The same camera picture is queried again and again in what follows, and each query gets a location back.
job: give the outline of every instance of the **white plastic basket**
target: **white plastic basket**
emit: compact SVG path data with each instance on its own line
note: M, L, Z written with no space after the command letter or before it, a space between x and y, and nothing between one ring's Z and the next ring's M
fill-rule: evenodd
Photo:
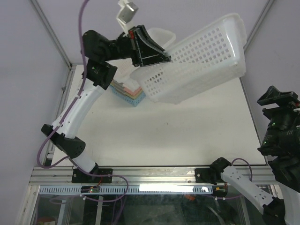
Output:
M246 40L240 16L229 14L166 49L171 62L138 68L131 78L152 101L178 104L243 76Z
M149 36L164 49L170 46L176 39L176 35L173 32L161 28L150 28L147 32ZM136 81L131 79L128 81L129 75L137 69L137 67L132 65L131 59L114 60L109 63L118 67L114 76L116 82L124 83L126 87L132 91L134 91L132 88L135 88L136 86L137 88L140 87Z

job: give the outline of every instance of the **glass panel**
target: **glass panel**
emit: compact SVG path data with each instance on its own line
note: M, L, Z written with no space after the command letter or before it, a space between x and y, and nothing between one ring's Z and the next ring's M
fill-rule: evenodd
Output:
M237 191L226 187L227 196ZM118 195L89 195L112 200ZM215 200L211 195L126 195L122 201L97 203L80 196L40 195L34 225L264 225L243 196Z

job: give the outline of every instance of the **white table surface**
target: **white table surface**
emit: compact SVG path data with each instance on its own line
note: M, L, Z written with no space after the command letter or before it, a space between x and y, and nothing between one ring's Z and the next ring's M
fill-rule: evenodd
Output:
M69 99L82 71L77 66ZM218 157L265 164L238 78L178 105L144 99L133 107L108 88L77 136L101 166L209 165ZM56 149L52 163L63 156ZM65 160L60 165L72 164Z

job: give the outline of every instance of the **robotic arm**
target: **robotic arm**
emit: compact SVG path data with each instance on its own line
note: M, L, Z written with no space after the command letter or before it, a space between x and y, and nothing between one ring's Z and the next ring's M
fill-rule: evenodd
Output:
M121 10L117 21L124 32L116 40L108 40L94 30L84 33L83 46L85 56L89 60L83 90L80 96L77 94L73 96L56 121L51 125L44 124L42 127L42 132L46 136L59 127L50 140L81 169L92 174L98 173L98 165L84 150L85 142L76 137L76 134L86 114L108 88L116 73L117 67L107 61L131 58L135 67L171 61L171 57L164 52L164 49L148 35L144 25L133 26L132 18L138 9L137 6L128 0L120 0L119 5ZM73 103L72 109L60 124L66 110Z
M231 184L259 210L267 225L297 225L300 221L300 101L294 92L280 92L271 86L257 102L279 106L262 110L270 123L258 150L264 156L277 157L268 163L284 200L261 190L222 157L210 165L209 173L200 176L210 183L222 179Z

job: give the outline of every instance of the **blue container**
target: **blue container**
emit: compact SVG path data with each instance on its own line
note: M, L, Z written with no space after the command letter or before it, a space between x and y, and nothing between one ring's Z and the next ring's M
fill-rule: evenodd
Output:
M146 97L146 94L144 92L142 92L139 97L137 97L135 100L133 100L132 98L130 98L128 96L124 96L121 93L119 93L113 86L110 85L110 87L112 89L112 92L115 95L117 95L120 98L124 99L125 101L127 101L128 103L133 105L134 107L136 107Z

